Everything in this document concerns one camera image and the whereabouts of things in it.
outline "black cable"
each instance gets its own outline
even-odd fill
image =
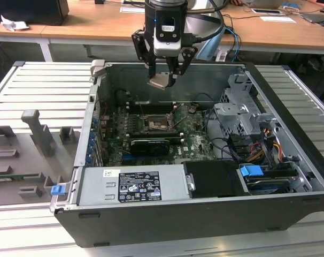
[[[287,12],[287,14],[281,14],[281,15],[276,15],[276,16],[288,16],[288,15],[291,15],[291,14],[302,14],[302,13],[313,13],[313,12],[318,12],[318,11],[321,11],[321,10],[324,10],[324,8],[321,8],[321,9],[318,9],[318,10],[315,10],[315,11],[311,11],[311,12]],[[235,19],[235,20],[242,20],[242,19],[250,19],[250,18],[255,18],[255,17],[270,17],[272,16],[271,14],[270,15],[254,15],[254,16],[246,16],[246,17],[232,17],[232,19]]]
[[[217,140],[217,139],[221,139],[222,141],[226,141],[227,140],[227,138],[212,138],[211,141]]]
[[[131,0],[124,0],[123,4],[136,4],[136,5],[145,5],[144,2],[139,2],[139,1],[131,1]]]
[[[105,102],[104,99],[102,99],[102,98],[98,98],[98,100],[94,103],[94,106],[97,104],[97,102],[100,102],[100,101],[104,101],[104,102]]]
[[[219,6],[219,7],[217,6],[215,8],[188,10],[187,14],[206,14],[206,13],[218,12],[221,9],[224,9],[228,5],[229,2],[230,2],[230,0],[224,0],[223,4],[221,6]]]
[[[221,150],[222,152],[224,152],[224,153],[228,154],[229,156],[231,156],[232,158],[234,158],[234,156],[232,155],[232,153],[230,153],[229,151],[227,151],[227,150],[224,149],[224,147],[226,147],[226,146],[224,146],[224,147],[220,147],[220,146],[217,146],[216,144],[214,144],[213,142],[212,142],[212,145],[213,145],[216,149],[219,149],[219,150]]]
[[[223,159],[223,149],[224,149],[225,147],[229,148],[228,145],[225,145],[225,146],[222,147],[222,150],[221,150],[221,159]]]
[[[217,118],[217,121],[219,122],[220,127],[222,127],[222,123],[221,123],[220,120],[219,120],[218,114],[217,114],[216,112],[214,112],[214,114],[215,114],[215,116],[216,116],[216,118]]]
[[[208,115],[208,117],[207,117],[207,120],[206,120],[206,124],[205,124],[205,133],[206,133],[207,136],[209,136],[208,133],[207,133],[207,127],[208,127],[208,125],[209,125],[210,117],[211,117],[211,114],[212,114],[213,111],[214,111],[214,109],[212,109],[212,110],[210,111],[210,113],[209,113],[209,115]]]
[[[234,56],[234,59],[237,58],[237,55],[239,54],[239,51],[240,51],[240,49],[241,49],[241,45],[242,45],[242,39],[241,39],[241,36],[239,36],[237,33],[235,33],[235,34],[236,34],[236,36],[238,37],[238,50],[237,50],[237,54],[235,54],[235,56]]]
[[[223,15],[223,16],[230,18],[232,31],[235,33],[235,29],[234,29],[234,27],[233,27],[233,21],[232,21],[231,16],[228,15],[228,14],[225,14],[225,15]],[[231,49],[229,50],[227,56],[228,56],[229,54],[231,54],[231,52],[232,52],[232,50],[234,49],[235,45],[236,45],[236,37],[233,35],[233,45],[232,45]]]
[[[201,43],[201,42],[207,41],[207,40],[209,40],[209,39],[211,39],[211,38],[219,35],[220,32],[224,29],[224,26],[225,26],[224,18],[222,16],[220,10],[223,9],[225,6],[227,6],[227,4],[229,3],[229,0],[224,0],[224,3],[220,7],[217,7],[217,5],[215,4],[214,0],[210,0],[210,2],[214,6],[215,12],[217,12],[217,14],[219,16],[219,19],[221,21],[220,26],[219,26],[219,28],[215,32],[213,32],[212,34],[210,34],[208,36],[195,38],[194,43]]]
[[[3,50],[3,48],[0,46],[0,50],[3,52],[3,54],[5,55],[5,57],[12,62],[11,58],[6,54],[6,52]]]
[[[209,99],[211,99],[211,101],[212,101],[213,103],[215,103],[215,100],[214,100],[213,98],[211,98],[210,95],[207,94],[207,93],[199,93],[199,94],[195,95],[195,96],[192,98],[191,102],[193,103],[193,102],[195,101],[195,99],[196,99],[198,96],[200,96],[200,95],[205,95],[205,96],[207,96]]]

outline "wire bundle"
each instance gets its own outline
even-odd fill
[[[279,145],[275,141],[274,141],[273,145],[274,145],[274,147],[277,148],[277,151],[279,152],[279,160],[280,160],[280,162],[283,162],[283,160],[282,160],[282,147],[281,147],[281,145]]]
[[[263,149],[260,150],[257,154],[251,156],[250,158],[246,159],[247,162],[253,162],[257,160],[258,158],[262,157],[264,155]]]

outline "robotic arm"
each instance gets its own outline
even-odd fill
[[[179,75],[183,75],[191,63],[198,49],[193,46],[195,43],[201,43],[221,32],[223,22],[215,33],[207,37],[197,37],[191,33],[185,33],[186,16],[190,13],[211,13],[218,11],[220,13],[229,2],[221,7],[217,7],[213,0],[213,9],[189,10],[193,7],[194,0],[145,0],[145,26],[143,30],[137,30],[133,35],[133,43],[138,59],[145,62],[149,69],[150,85],[165,89],[172,87]],[[182,50],[183,63],[180,65],[178,56]],[[156,59],[166,60],[169,73],[156,74]]]

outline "white paper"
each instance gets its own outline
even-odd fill
[[[263,21],[276,21],[276,22],[291,22],[296,23],[293,19],[289,17],[280,17],[280,16],[263,16],[260,17]]]
[[[24,22],[24,21],[12,21],[12,20],[8,20],[8,19],[5,19],[2,15],[2,21],[1,21],[1,25],[14,32],[14,31],[17,31],[17,30],[21,30],[21,29],[28,29],[29,27],[27,26],[27,24]]]
[[[120,170],[104,170],[103,177],[119,177]]]
[[[120,12],[124,13],[145,13],[144,8],[121,7]]]

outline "warning label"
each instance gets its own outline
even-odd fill
[[[158,171],[120,173],[118,191],[120,202],[162,200]]]

